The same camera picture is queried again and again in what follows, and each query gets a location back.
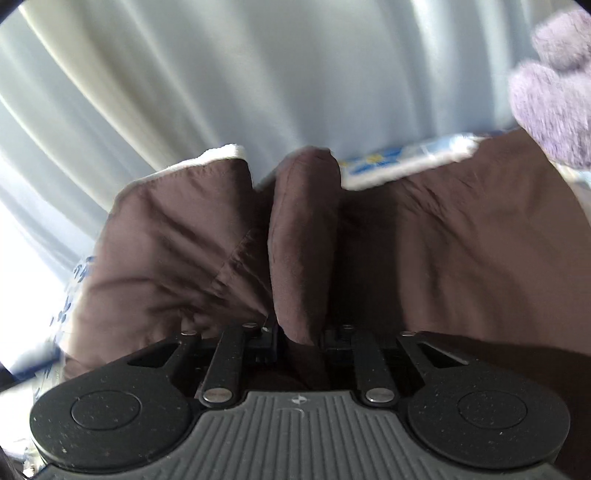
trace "blue and white package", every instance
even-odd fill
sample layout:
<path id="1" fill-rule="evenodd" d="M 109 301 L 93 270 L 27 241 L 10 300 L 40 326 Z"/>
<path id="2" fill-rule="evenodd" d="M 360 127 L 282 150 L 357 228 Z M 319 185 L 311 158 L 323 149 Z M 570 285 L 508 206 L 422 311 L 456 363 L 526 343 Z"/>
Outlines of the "blue and white package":
<path id="1" fill-rule="evenodd" d="M 341 185 L 364 190 L 471 157 L 484 137 L 456 134 L 340 161 Z"/>

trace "white curtain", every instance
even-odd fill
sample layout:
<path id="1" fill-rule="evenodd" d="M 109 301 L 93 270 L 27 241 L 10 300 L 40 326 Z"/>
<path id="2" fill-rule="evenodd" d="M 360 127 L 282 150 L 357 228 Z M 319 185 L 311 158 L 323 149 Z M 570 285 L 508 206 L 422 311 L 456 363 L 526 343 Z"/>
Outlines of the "white curtain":
<path id="1" fill-rule="evenodd" d="M 227 142 L 256 182 L 306 144 L 346 158 L 510 127 L 509 71 L 572 4 L 27 0 L 0 26 L 0 161 L 93 239 L 129 181 Z M 36 231 L 64 264 L 80 250 Z"/>

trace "gray ribbed plate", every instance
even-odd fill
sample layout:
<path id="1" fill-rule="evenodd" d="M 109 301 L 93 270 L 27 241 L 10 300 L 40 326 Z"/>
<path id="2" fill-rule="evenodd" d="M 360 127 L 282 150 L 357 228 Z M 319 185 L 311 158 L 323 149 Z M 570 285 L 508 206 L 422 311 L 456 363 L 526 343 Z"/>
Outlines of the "gray ribbed plate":
<path id="1" fill-rule="evenodd" d="M 251 392 L 209 411 L 174 452 L 125 473 L 85 475 L 45 468 L 38 480 L 565 480 L 550 465 L 478 473 L 431 456 L 398 417 L 362 407 L 349 392 Z"/>

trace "purple fuzzy glove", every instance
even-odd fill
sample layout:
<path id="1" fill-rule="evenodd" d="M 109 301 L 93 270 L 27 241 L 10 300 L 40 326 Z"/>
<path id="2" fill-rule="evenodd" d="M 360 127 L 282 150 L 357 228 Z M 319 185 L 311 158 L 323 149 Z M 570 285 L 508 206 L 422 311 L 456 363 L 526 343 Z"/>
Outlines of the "purple fuzzy glove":
<path id="1" fill-rule="evenodd" d="M 552 160 L 591 168 L 591 66 L 560 75 L 525 62 L 509 79 L 509 102 L 517 122 Z"/>
<path id="2" fill-rule="evenodd" d="M 591 59 L 591 15 L 582 8 L 558 13 L 535 29 L 531 41 L 555 70 L 581 67 Z"/>

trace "metal pin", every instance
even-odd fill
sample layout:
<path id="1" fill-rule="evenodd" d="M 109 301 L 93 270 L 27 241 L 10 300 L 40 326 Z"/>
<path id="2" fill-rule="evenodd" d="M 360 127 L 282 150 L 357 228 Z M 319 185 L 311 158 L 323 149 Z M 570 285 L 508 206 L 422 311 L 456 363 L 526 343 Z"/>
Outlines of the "metal pin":
<path id="1" fill-rule="evenodd" d="M 365 393 L 365 398 L 374 403 L 387 403 L 394 399 L 395 395 L 389 388 L 372 388 Z"/>
<path id="2" fill-rule="evenodd" d="M 225 403 L 232 398 L 232 392 L 227 388 L 210 388 L 203 394 L 203 399 L 209 403 Z"/>

